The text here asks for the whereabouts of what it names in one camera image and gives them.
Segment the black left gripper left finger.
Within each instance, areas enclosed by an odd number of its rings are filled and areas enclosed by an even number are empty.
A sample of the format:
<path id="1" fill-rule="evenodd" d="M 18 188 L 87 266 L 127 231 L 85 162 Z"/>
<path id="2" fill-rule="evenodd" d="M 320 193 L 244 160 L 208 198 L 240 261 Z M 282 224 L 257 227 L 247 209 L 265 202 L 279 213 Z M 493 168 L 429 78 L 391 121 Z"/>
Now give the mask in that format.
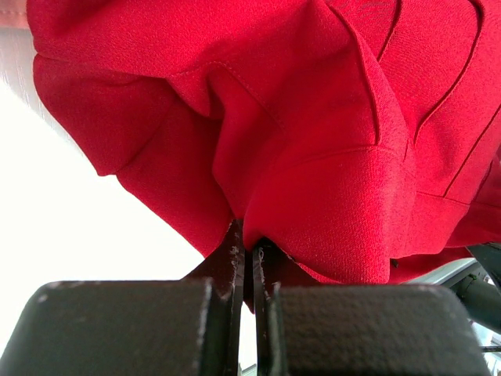
<path id="1" fill-rule="evenodd" d="M 233 222 L 181 280 L 57 281 L 32 295 L 4 375 L 238 375 L 245 250 Z"/>

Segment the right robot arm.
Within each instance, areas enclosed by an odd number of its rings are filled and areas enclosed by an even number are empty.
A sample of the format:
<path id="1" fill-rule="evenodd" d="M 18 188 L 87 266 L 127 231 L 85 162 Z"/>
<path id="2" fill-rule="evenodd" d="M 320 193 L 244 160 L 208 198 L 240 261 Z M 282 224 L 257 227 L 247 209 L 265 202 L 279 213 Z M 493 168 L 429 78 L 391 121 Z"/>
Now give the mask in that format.
<path id="1" fill-rule="evenodd" d="M 480 244 L 467 250 L 475 263 L 450 289 L 471 320 L 500 334 L 500 244 Z"/>

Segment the red skirt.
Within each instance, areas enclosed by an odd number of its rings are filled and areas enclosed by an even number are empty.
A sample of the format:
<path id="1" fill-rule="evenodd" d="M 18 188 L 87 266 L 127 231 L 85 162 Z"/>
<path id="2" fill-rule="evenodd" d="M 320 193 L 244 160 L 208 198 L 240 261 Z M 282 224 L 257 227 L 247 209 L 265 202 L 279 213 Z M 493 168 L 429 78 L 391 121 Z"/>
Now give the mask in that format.
<path id="1" fill-rule="evenodd" d="M 243 221 L 323 283 L 500 239 L 497 1 L 30 1 L 41 101 L 202 255 Z"/>

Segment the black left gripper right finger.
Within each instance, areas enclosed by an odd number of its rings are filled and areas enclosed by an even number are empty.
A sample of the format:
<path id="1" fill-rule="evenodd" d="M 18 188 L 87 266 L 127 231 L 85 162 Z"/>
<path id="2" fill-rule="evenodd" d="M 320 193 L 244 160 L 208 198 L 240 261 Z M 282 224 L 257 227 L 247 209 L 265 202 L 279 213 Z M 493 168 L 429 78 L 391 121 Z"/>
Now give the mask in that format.
<path id="1" fill-rule="evenodd" d="M 253 251 L 260 375 L 487 375 L 448 288 L 320 284 L 269 240 Z"/>

